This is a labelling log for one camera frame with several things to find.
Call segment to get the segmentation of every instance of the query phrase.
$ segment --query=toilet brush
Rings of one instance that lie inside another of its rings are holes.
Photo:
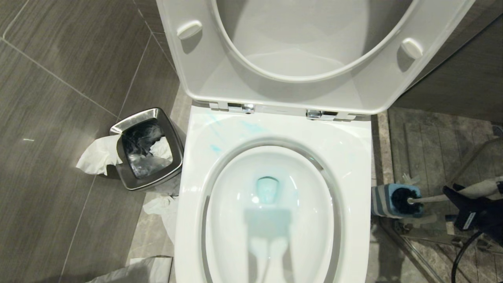
[[[466,188],[459,185],[452,187],[456,188],[458,193],[471,199],[487,197],[490,200],[497,200],[503,198],[503,176],[486,179]],[[412,185],[380,185],[372,187],[371,213],[389,218],[419,218],[424,213],[423,203],[446,200],[449,198],[444,194],[421,198],[419,188]]]

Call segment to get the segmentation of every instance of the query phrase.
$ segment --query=stainless steel trash can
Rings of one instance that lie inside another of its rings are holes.
[[[121,120],[110,128],[110,135],[115,134],[121,135],[117,153],[123,161],[116,166],[117,172],[128,190],[151,189],[166,182],[174,183],[172,186],[180,183],[185,134],[162,109],[147,109]],[[171,150],[172,160],[149,152],[163,137]]]

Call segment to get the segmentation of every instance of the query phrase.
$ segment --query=wall tile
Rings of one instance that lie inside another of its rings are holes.
[[[503,122],[502,29],[500,16],[393,105]]]
[[[128,191],[120,180],[98,176],[63,277],[84,282],[123,268],[144,198],[144,192]]]
[[[0,36],[16,17],[27,0],[0,0]]]
[[[75,165],[116,118],[3,41],[0,65],[0,281],[56,282],[94,178]]]
[[[30,1],[6,35],[28,56],[118,114],[149,37],[132,1]]]
[[[121,118],[139,111],[160,107],[169,115],[175,102],[180,81],[161,48],[152,38],[141,61]]]

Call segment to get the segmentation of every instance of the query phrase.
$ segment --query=white paper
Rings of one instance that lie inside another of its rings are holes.
[[[121,135],[110,135],[95,140],[82,153],[77,168],[91,175],[107,175],[107,165],[121,164],[117,153],[117,141]]]
[[[171,162],[173,161],[173,155],[171,154],[170,144],[167,142],[165,136],[161,137],[159,141],[156,141],[150,147],[150,153],[152,153],[153,156],[168,159]]]
[[[172,257],[148,257],[88,283],[168,283]]]
[[[143,205],[146,214],[157,214],[162,219],[167,236],[175,243],[178,197],[160,196]]]

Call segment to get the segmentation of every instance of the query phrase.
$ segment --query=white toilet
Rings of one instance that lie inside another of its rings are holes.
[[[157,0],[191,108],[178,283],[364,282],[370,114],[473,0]]]

